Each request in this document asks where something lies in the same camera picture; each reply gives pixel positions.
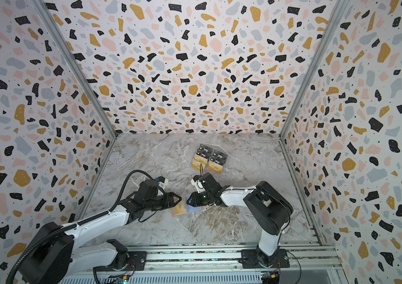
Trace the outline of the pink leather card holder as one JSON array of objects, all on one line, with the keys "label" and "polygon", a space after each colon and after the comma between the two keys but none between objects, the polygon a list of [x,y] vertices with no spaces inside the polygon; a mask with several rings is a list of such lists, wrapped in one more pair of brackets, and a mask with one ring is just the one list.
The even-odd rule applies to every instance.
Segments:
[{"label": "pink leather card holder", "polygon": [[180,204],[185,205],[185,208],[187,210],[187,212],[185,214],[190,214],[190,213],[194,213],[194,212],[197,212],[197,211],[204,211],[206,209],[206,207],[197,207],[197,208],[195,208],[195,207],[191,207],[191,206],[187,205],[185,198],[182,199]]}]

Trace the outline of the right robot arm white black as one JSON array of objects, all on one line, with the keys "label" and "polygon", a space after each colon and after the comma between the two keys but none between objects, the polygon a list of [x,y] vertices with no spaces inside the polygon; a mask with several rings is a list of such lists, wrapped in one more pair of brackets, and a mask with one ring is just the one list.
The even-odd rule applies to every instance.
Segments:
[{"label": "right robot arm white black", "polygon": [[276,189],[266,181],[248,188],[222,186],[209,173],[194,176],[191,184],[197,191],[188,198],[189,206],[248,208],[262,228],[257,260],[267,267],[277,260],[281,234],[291,222],[293,207]]}]

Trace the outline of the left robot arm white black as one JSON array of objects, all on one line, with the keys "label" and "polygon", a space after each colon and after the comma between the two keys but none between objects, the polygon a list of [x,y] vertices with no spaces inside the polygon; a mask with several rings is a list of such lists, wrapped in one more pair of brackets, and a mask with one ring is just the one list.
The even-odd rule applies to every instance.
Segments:
[{"label": "left robot arm white black", "polygon": [[162,178],[147,179],[139,189],[115,203],[110,210],[59,226],[44,225],[12,267],[6,283],[20,273],[30,284],[57,284],[63,278],[87,269],[105,267],[113,271],[138,270],[145,258],[134,260],[128,248],[116,239],[94,246],[86,243],[114,228],[134,221],[144,222],[146,212],[154,214],[175,207],[181,197],[164,189]]}]

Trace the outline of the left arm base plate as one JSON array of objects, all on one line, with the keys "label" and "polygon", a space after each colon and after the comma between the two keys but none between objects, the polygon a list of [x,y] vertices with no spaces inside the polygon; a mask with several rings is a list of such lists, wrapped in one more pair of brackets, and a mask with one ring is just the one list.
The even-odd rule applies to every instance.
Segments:
[{"label": "left arm base plate", "polygon": [[131,273],[143,271],[146,264],[146,258],[146,251],[118,253],[110,265],[97,267],[97,271],[112,273]]}]

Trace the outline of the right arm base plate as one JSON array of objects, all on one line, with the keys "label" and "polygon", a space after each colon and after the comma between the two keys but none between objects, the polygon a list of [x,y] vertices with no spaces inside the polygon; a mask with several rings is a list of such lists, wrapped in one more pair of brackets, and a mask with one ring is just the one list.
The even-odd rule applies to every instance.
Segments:
[{"label": "right arm base plate", "polygon": [[283,248],[278,249],[271,256],[267,256],[258,248],[241,250],[239,263],[244,269],[278,269],[290,267],[287,251]]}]

